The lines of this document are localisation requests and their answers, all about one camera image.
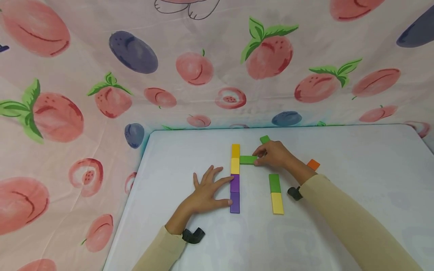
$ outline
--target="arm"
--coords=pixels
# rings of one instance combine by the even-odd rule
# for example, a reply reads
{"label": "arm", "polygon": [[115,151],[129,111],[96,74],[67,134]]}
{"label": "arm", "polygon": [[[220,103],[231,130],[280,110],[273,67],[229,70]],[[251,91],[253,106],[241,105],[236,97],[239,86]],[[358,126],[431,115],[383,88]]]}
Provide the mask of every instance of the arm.
{"label": "arm", "polygon": [[293,156],[279,141],[253,155],[256,165],[283,167],[301,185],[300,193],[325,218],[363,270],[422,270],[389,231],[350,196]]}
{"label": "arm", "polygon": [[222,167],[210,166],[200,183],[196,173],[193,174],[194,192],[178,206],[132,271],[168,271],[184,250],[186,242],[181,234],[190,217],[196,213],[209,212],[232,204],[230,199],[214,199],[217,190],[233,179],[226,177],[214,182],[215,174],[222,170]]}

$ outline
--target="table surface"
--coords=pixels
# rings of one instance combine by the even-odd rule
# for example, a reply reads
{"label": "table surface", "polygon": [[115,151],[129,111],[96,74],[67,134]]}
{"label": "table surface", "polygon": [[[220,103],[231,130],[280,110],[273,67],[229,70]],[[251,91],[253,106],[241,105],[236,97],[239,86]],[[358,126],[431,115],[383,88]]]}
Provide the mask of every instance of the table surface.
{"label": "table surface", "polygon": [[[230,175],[231,144],[251,155],[259,138],[280,140],[301,161],[315,159],[335,185],[375,216],[425,270],[434,269],[434,156],[407,125],[155,131],[149,138],[104,271],[131,270],[211,165]],[[273,215],[268,174],[278,173],[285,215]],[[173,271],[359,270],[323,217],[285,191],[288,173],[240,166],[240,214],[195,216],[206,235],[187,245]],[[224,186],[216,198],[229,198]]]}

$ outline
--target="cartoon drawing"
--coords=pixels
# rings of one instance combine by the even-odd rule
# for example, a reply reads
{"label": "cartoon drawing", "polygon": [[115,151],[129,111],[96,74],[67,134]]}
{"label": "cartoon drawing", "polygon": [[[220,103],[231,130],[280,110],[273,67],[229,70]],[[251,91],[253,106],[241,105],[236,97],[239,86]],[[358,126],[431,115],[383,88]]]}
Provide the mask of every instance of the cartoon drawing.
{"label": "cartoon drawing", "polygon": [[57,271],[57,267],[50,259],[39,259],[24,265],[17,271]]}
{"label": "cartoon drawing", "polygon": [[116,58],[135,72],[149,74],[158,68],[158,59],[152,48],[129,32],[115,32],[108,45]]}
{"label": "cartoon drawing", "polygon": [[176,59],[176,70],[179,75],[191,85],[204,85],[211,81],[214,75],[212,63],[205,57],[205,50],[202,55],[188,52]]}
{"label": "cartoon drawing", "polygon": [[434,6],[414,21],[399,36],[396,44],[400,47],[419,47],[434,40]]}
{"label": "cartoon drawing", "polygon": [[113,216],[105,214],[95,219],[90,225],[86,239],[81,243],[85,244],[90,252],[101,251],[110,241],[113,233]]}
{"label": "cartoon drawing", "polygon": [[48,189],[36,179],[12,177],[0,181],[0,235],[14,232],[48,209]]}
{"label": "cartoon drawing", "polygon": [[398,106],[394,105],[384,107],[380,105],[380,108],[369,110],[368,112],[364,113],[358,120],[361,122],[376,122],[381,120],[382,118],[392,116],[393,114],[395,114],[397,109]]}
{"label": "cartoon drawing", "polygon": [[68,49],[69,30],[46,4],[37,0],[3,1],[0,10],[0,24],[29,52],[53,57]]}
{"label": "cartoon drawing", "polygon": [[88,96],[95,95],[98,109],[109,118],[117,118],[127,111],[132,101],[131,91],[117,84],[118,80],[111,72],[105,75],[105,82],[99,82],[88,92]]}
{"label": "cartoon drawing", "polygon": [[0,101],[0,115],[17,118],[26,135],[34,141],[70,142],[83,133],[80,109],[63,95],[41,93],[38,79],[24,91],[21,100]]}
{"label": "cartoon drawing", "polygon": [[136,175],[137,175],[137,172],[131,173],[128,176],[127,180],[125,181],[125,194],[130,193],[131,189],[133,188],[133,184],[134,184]]}
{"label": "cartoon drawing", "polygon": [[241,53],[247,72],[253,79],[273,77],[286,69],[293,57],[293,46],[285,35],[298,29],[295,26],[275,25],[264,29],[262,23],[249,18],[252,39]]}
{"label": "cartoon drawing", "polygon": [[131,123],[125,126],[124,134],[128,145],[133,149],[137,149],[143,142],[145,129],[139,123]]}
{"label": "cartoon drawing", "polygon": [[224,109],[235,109],[244,106],[247,102],[244,92],[237,88],[222,88],[215,100],[217,106]]}
{"label": "cartoon drawing", "polygon": [[381,5],[385,0],[331,0],[330,14],[339,22],[362,18]]}
{"label": "cartoon drawing", "polygon": [[78,160],[68,172],[69,182],[81,189],[80,195],[83,197],[91,197],[99,191],[103,176],[101,162],[93,158]]}
{"label": "cartoon drawing", "polygon": [[211,119],[205,115],[190,115],[187,122],[194,127],[208,127],[211,124]]}
{"label": "cartoon drawing", "polygon": [[339,69],[334,66],[309,68],[313,74],[304,78],[296,87],[294,97],[303,103],[316,103],[330,97],[339,87],[349,83],[348,74],[357,68],[362,59],[345,63]]}
{"label": "cartoon drawing", "polygon": [[383,69],[372,72],[354,85],[352,93],[356,97],[370,97],[381,93],[398,81],[401,71],[398,69]]}
{"label": "cartoon drawing", "polygon": [[431,130],[431,125],[426,123],[426,122],[406,121],[406,122],[404,122],[404,124],[407,124],[407,125],[410,125],[411,127],[413,127],[413,129],[416,130],[416,132],[418,133],[418,135],[421,138],[424,138],[425,136],[427,136]]}
{"label": "cartoon drawing", "polygon": [[302,117],[299,113],[295,111],[284,111],[277,114],[271,120],[271,123],[277,126],[291,126],[299,123]]}
{"label": "cartoon drawing", "polygon": [[220,0],[155,0],[154,7],[160,13],[171,14],[185,9],[194,20],[203,20],[211,15]]}
{"label": "cartoon drawing", "polygon": [[161,108],[176,106],[176,98],[168,91],[161,88],[145,88],[145,98]]}

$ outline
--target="beige sleeve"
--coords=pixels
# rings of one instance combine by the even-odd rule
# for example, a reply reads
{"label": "beige sleeve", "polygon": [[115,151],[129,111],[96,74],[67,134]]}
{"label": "beige sleeve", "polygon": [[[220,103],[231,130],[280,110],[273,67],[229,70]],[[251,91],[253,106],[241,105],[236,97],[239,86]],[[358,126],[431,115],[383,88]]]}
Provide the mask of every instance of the beige sleeve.
{"label": "beige sleeve", "polygon": [[132,271],[168,271],[179,259],[185,244],[181,235],[172,235],[163,226]]}
{"label": "beige sleeve", "polygon": [[300,193],[322,214],[362,270],[422,270],[375,217],[324,175],[307,180]]}

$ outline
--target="orange block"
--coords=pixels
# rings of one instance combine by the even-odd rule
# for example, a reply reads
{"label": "orange block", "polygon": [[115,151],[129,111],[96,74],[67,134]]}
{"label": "orange block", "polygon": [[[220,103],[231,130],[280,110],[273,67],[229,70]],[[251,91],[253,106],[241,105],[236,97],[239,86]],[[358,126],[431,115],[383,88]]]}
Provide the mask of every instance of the orange block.
{"label": "orange block", "polygon": [[316,162],[315,160],[313,160],[313,159],[311,159],[309,161],[309,163],[307,163],[307,166],[310,167],[313,170],[317,170],[319,168],[319,165],[320,164],[318,162]]}

